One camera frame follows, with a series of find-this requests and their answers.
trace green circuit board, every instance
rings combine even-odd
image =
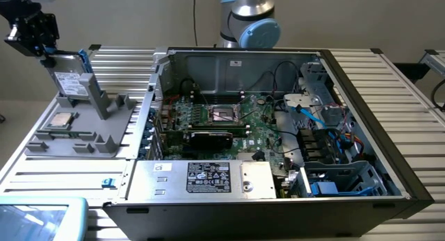
[[[172,103],[172,120],[164,124],[164,160],[252,160],[252,155],[258,151],[263,151],[266,160],[271,162],[274,173],[286,175],[284,169],[280,169],[284,156],[272,151],[272,144],[280,135],[267,127],[262,119],[263,115],[272,117],[274,108],[268,103],[260,105],[258,99],[266,101],[267,97],[259,94],[251,95],[239,106],[236,104],[194,104],[187,97],[182,97]],[[223,119],[220,121],[210,120],[210,117],[218,118],[210,113],[212,108],[234,108],[238,119],[231,122]],[[202,131],[234,132],[232,148],[219,153],[196,151],[194,154],[184,154],[184,149],[188,148],[186,136],[198,131],[191,130],[190,125],[206,127],[206,130]],[[276,125],[268,124],[268,126],[276,129]],[[276,146],[275,149],[283,152],[282,146]]]

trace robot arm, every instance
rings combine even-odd
[[[222,0],[220,47],[272,48],[282,29],[274,0]]]
[[[0,0],[0,15],[11,27],[5,41],[26,56],[42,58],[43,65],[51,67],[48,52],[55,50],[59,39],[56,16],[44,14],[42,5],[31,0]]]

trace white wall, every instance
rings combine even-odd
[[[194,45],[194,0],[58,0],[59,48],[91,44]],[[418,61],[424,49],[445,49],[445,0],[276,0],[279,46],[379,47],[394,61]],[[200,45],[219,37],[219,0],[198,0]],[[0,22],[0,35],[9,33]],[[423,81],[423,89],[434,82]],[[55,88],[35,59],[0,43],[0,98],[47,100]]]

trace motherboard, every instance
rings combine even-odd
[[[286,175],[274,103],[271,96],[262,94],[167,99],[162,112],[164,160],[267,161],[274,173]]]

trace warning label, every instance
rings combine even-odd
[[[55,73],[66,95],[87,96],[86,87],[79,83],[80,75],[78,73]]]
[[[187,192],[231,192],[230,163],[188,163]]]

